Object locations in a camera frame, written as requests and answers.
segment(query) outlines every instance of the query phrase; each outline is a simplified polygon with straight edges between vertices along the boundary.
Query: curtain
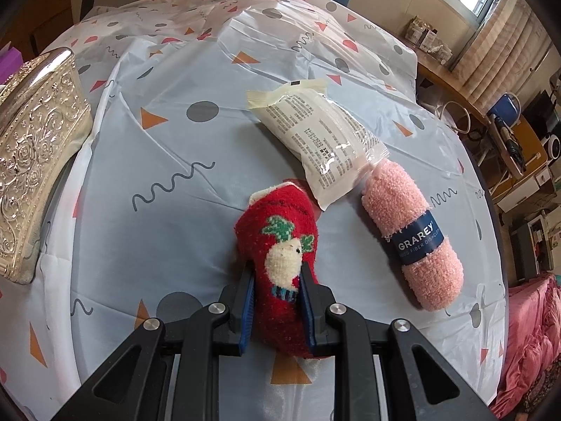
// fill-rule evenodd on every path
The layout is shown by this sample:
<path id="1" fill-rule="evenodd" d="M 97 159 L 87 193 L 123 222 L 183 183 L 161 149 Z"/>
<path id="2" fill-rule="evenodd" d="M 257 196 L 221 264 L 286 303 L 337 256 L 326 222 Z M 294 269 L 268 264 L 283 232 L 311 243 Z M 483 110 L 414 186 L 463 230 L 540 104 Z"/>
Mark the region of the curtain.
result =
<path id="1" fill-rule="evenodd" d="M 524 0 L 496 0 L 483 27 L 452 73 L 462 92 L 485 110 L 517 92 L 551 40 Z"/>

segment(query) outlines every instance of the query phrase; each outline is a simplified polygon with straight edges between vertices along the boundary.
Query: purple box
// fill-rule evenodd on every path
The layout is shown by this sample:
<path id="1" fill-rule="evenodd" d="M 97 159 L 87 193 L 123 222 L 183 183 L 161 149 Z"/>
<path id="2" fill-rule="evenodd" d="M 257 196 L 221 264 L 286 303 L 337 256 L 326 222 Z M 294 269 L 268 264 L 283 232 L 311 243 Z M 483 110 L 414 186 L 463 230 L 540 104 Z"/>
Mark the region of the purple box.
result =
<path id="1" fill-rule="evenodd" d="M 15 47 L 10 47 L 8 52 L 0 56 L 0 83 L 5 83 L 8 77 L 14 74 L 23 65 L 21 52 Z"/>

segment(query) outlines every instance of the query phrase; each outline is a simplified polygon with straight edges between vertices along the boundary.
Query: silver ornate box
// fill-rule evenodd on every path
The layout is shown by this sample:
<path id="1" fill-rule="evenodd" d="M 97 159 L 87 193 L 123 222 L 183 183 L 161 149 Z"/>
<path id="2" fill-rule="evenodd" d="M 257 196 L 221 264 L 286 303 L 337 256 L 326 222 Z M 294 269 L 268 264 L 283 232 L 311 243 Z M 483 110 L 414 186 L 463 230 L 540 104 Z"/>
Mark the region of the silver ornate box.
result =
<path id="1" fill-rule="evenodd" d="M 64 47 L 24 64 L 0 91 L 0 275 L 32 281 L 51 189 L 92 125 Z"/>

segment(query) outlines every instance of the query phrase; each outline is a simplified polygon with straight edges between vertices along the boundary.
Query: red sock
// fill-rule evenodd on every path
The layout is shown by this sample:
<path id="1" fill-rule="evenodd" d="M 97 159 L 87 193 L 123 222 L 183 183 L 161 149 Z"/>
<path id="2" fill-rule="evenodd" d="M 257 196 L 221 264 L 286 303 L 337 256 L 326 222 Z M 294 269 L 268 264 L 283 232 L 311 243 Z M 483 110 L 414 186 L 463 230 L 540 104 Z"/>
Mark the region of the red sock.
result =
<path id="1" fill-rule="evenodd" d="M 311 357 L 296 309 L 302 261 L 313 272 L 318 229 L 307 194 L 291 182 L 257 192 L 235 226 L 239 252 L 255 264 L 255 323 L 265 342 Z"/>

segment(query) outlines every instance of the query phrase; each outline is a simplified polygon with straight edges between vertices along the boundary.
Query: rolled sock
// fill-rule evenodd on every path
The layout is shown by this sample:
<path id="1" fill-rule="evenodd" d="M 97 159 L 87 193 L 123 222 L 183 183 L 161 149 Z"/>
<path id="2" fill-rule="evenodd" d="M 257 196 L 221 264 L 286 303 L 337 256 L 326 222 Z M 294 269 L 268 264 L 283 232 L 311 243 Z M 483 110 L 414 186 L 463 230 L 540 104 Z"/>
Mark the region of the rolled sock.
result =
<path id="1" fill-rule="evenodd" d="M 428 203 L 414 180 L 388 159 L 378 163 L 367 179 L 363 206 L 386 239 L 428 211 Z M 431 312 L 450 305 L 464 283 L 462 263 L 447 237 L 431 253 L 402 269 L 421 306 Z"/>
<path id="2" fill-rule="evenodd" d="M 235 225 L 239 252 L 255 265 L 255 323 L 265 343 L 311 357 L 296 307 L 302 261 L 313 264 L 318 229 L 307 194 L 283 183 L 253 194 Z"/>

